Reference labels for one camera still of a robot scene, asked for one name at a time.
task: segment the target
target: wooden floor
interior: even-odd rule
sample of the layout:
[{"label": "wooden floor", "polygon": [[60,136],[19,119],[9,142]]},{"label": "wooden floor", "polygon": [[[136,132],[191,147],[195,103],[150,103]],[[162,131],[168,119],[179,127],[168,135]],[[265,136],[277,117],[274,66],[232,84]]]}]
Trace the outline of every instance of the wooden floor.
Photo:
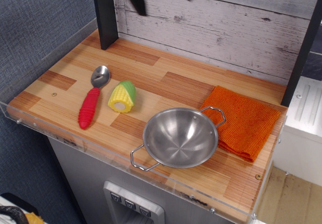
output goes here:
[{"label": "wooden floor", "polygon": [[266,224],[321,224],[321,206],[322,186],[273,168],[258,220]]}]

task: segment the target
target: play kitchen counter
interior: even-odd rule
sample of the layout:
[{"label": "play kitchen counter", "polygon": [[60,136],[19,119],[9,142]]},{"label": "play kitchen counter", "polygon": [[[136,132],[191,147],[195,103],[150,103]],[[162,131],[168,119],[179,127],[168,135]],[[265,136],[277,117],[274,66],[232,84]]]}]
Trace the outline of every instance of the play kitchen counter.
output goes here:
[{"label": "play kitchen counter", "polygon": [[[99,65],[108,67],[111,79],[101,88],[93,122],[83,130],[78,112]],[[112,90],[125,80],[136,87],[135,106],[128,113],[117,113],[107,103]],[[174,107],[199,109],[217,85],[282,112],[254,163],[217,148],[209,160],[193,168],[159,165],[144,172],[132,167],[130,152],[142,144],[144,127],[152,116]],[[17,122],[243,223],[253,215],[285,118],[287,109],[279,105],[284,91],[278,84],[122,39],[101,50],[96,31],[15,97],[7,112]],[[134,156],[141,165],[155,164],[144,148]]]}]

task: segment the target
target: toy kitchen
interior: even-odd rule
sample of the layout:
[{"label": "toy kitchen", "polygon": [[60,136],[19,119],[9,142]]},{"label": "toy kitchen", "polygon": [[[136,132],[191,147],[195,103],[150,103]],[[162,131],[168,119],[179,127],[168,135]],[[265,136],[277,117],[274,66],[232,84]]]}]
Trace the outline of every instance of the toy kitchen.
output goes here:
[{"label": "toy kitchen", "polygon": [[48,136],[87,223],[260,223],[317,0],[94,2],[5,115]]}]

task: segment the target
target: silver spoon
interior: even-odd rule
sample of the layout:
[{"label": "silver spoon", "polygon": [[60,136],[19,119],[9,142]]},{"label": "silver spoon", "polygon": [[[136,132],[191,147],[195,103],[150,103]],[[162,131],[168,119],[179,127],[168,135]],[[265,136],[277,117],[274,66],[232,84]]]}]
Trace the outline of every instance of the silver spoon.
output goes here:
[{"label": "silver spoon", "polygon": [[100,88],[105,86],[110,80],[110,71],[106,66],[102,65],[95,69],[91,77],[92,88],[83,101],[79,110],[78,123],[81,129],[86,129],[92,122],[97,100],[100,95]]}]

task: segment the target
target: screw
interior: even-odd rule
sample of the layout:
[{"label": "screw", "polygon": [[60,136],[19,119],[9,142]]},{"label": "screw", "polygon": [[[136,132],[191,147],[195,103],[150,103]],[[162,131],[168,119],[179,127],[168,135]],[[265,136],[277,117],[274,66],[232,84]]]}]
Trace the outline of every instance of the screw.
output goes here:
[{"label": "screw", "polygon": [[215,213],[216,213],[216,210],[215,210],[215,208],[213,208],[213,207],[212,207],[212,208],[210,208],[210,209],[209,209],[209,211],[210,211],[210,213],[211,213],[211,214],[215,214]]},{"label": "screw", "polygon": [[256,174],[256,175],[255,175],[255,178],[256,178],[257,180],[261,180],[261,179],[262,179],[262,175],[260,175],[260,174]]}]

